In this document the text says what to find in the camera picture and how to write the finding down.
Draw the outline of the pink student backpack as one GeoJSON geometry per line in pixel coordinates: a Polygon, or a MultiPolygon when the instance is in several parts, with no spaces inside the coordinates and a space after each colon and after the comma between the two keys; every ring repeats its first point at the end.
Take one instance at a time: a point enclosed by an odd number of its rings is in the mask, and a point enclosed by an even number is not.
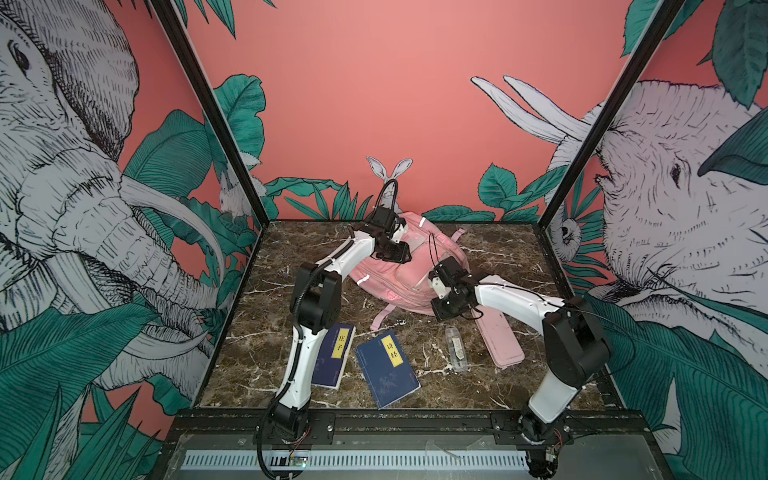
{"type": "Polygon", "coordinates": [[[374,318],[371,329],[380,329],[384,319],[396,308],[431,316],[431,300],[436,293],[428,278],[429,272],[440,261],[453,257],[464,268],[469,268],[466,254],[459,245],[465,233],[462,228],[452,235],[444,234],[427,218],[404,212],[407,232],[403,240],[408,244],[411,260],[405,264],[367,258],[350,273],[350,278],[370,295],[385,301],[387,306],[374,318]]]}

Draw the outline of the dark blue book yellow label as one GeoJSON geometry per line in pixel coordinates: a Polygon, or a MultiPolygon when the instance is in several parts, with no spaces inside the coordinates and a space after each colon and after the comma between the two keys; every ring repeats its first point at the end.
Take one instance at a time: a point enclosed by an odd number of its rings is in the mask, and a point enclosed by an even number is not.
{"type": "Polygon", "coordinates": [[[393,330],[362,343],[355,348],[355,354],[378,409],[420,389],[420,381],[393,330]]]}

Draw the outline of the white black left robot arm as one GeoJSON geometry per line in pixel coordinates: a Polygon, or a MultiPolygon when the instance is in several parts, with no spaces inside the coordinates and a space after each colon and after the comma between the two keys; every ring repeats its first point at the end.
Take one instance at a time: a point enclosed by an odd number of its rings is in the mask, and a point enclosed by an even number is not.
{"type": "Polygon", "coordinates": [[[286,371],[267,418],[286,439],[307,430],[315,363],[322,342],[339,317],[344,279],[367,258],[404,264],[411,248],[397,233],[372,235],[355,230],[338,248],[315,263],[303,263],[296,277],[290,316],[293,338],[286,371]]]}

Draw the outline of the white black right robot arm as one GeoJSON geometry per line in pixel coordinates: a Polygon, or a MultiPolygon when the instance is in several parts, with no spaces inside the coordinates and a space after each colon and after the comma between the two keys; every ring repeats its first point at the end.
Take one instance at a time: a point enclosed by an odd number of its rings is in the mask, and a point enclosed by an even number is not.
{"type": "Polygon", "coordinates": [[[438,319],[452,319],[483,306],[509,315],[543,336],[548,370],[521,411],[519,428],[531,444],[548,442],[577,393],[613,356],[613,347],[589,302],[577,296],[543,296],[495,275],[478,280],[466,273],[452,277],[430,273],[428,278],[436,293],[431,305],[438,319]]]}

